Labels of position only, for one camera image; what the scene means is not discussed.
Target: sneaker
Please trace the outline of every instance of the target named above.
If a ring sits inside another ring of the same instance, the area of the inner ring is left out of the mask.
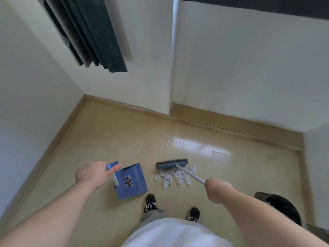
[[[196,207],[191,207],[186,215],[186,220],[200,222],[200,211]]]
[[[157,199],[153,194],[148,194],[145,199],[144,212],[159,209]]]

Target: forearm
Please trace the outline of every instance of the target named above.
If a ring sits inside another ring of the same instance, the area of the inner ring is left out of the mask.
[[[0,247],[67,245],[79,214],[93,191],[87,182],[75,184],[3,237]]]
[[[233,188],[219,191],[222,204],[250,246],[328,247],[266,203]]]

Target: sticker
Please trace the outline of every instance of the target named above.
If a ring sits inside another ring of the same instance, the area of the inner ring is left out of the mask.
[[[124,177],[123,182],[124,182],[124,185],[126,186],[126,188],[133,186],[133,183],[131,182],[130,175]]]

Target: broom handle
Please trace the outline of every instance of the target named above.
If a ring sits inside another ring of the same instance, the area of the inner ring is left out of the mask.
[[[182,170],[183,172],[187,173],[188,175],[190,175],[192,178],[194,178],[196,181],[198,181],[200,184],[205,185],[205,181],[202,178],[199,178],[197,175],[194,175],[193,173],[191,173],[190,171],[184,169],[183,167],[176,165],[176,167],[179,170]]]

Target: tiled floor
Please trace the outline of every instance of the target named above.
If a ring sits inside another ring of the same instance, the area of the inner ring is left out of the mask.
[[[204,226],[236,246],[245,246],[228,212],[208,201],[202,185],[192,180],[189,188],[163,190],[161,182],[154,182],[155,163],[175,158],[188,158],[196,164],[201,178],[226,179],[245,194],[253,196],[262,191],[282,195],[305,218],[295,152],[89,100],[12,225],[70,187],[80,166],[92,160],[119,160],[124,167],[141,163],[149,191],[156,195],[167,216],[184,218],[191,206],[197,206]],[[120,246],[142,215],[143,199],[139,196],[121,201],[112,182],[108,182],[87,202],[69,246]]]

